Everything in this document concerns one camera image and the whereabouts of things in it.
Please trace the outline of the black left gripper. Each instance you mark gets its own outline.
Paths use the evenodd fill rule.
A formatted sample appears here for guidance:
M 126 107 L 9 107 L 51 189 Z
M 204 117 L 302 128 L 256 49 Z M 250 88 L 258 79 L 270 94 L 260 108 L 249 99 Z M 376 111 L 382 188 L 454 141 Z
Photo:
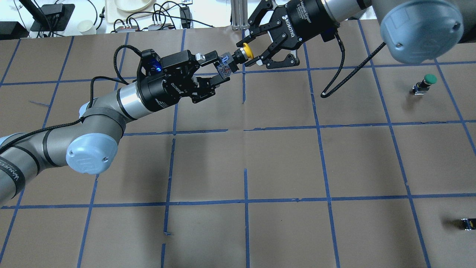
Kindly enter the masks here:
M 201 67 L 221 66 L 222 60 L 216 51 L 192 54 L 184 50 L 162 57 L 160 63 L 162 72 L 148 76 L 138 66 L 138 94 L 151 112 L 173 106 L 186 96 L 190 96 L 192 103 L 202 102 L 216 95 L 216 88 L 231 80 L 219 74 L 212 77 L 194 75 Z

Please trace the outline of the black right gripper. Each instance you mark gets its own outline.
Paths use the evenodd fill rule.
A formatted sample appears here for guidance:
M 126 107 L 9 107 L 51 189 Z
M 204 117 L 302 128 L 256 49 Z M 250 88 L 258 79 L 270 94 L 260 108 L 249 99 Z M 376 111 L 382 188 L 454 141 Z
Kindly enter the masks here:
M 249 34 L 242 39 L 242 46 L 268 31 L 273 41 L 261 54 L 251 57 L 244 64 L 246 67 L 260 66 L 271 70 L 299 66 L 301 44 L 339 26 L 321 0 L 291 0 L 277 6 L 269 23 L 261 25 L 266 13 L 274 7 L 273 0 L 261 0 L 248 18 Z

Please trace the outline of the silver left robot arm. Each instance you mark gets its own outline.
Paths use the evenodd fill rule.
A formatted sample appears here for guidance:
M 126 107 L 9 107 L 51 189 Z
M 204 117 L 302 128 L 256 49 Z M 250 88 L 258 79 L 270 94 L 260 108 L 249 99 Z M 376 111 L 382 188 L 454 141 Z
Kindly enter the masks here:
M 139 57 L 136 81 L 121 76 L 110 78 L 124 86 L 95 98 L 90 82 L 90 99 L 82 106 L 76 121 L 15 133 L 1 138 L 1 204 L 19 195 L 27 183 L 45 169 L 69 166 L 79 173 L 97 175 L 106 171 L 118 151 L 126 125 L 154 112 L 176 105 L 189 97 L 193 103 L 215 95 L 216 88 L 230 80 L 240 64 L 266 68 L 297 66 L 299 59 L 289 53 L 282 61 L 272 60 L 280 45 L 273 42 L 261 55 L 254 56 L 246 41 L 238 49 L 219 55 L 216 51 L 192 54 L 189 50 L 160 57 L 153 49 L 128 48 Z

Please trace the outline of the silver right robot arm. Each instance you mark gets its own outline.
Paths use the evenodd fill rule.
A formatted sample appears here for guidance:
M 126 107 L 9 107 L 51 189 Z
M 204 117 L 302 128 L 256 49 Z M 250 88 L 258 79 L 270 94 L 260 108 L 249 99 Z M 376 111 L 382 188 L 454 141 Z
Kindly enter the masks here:
M 474 0 L 262 0 L 248 19 L 249 33 L 237 43 L 246 66 L 297 66 L 296 51 L 322 35 L 332 39 L 340 23 L 372 7 L 391 56 L 400 63 L 437 58 L 470 41 Z

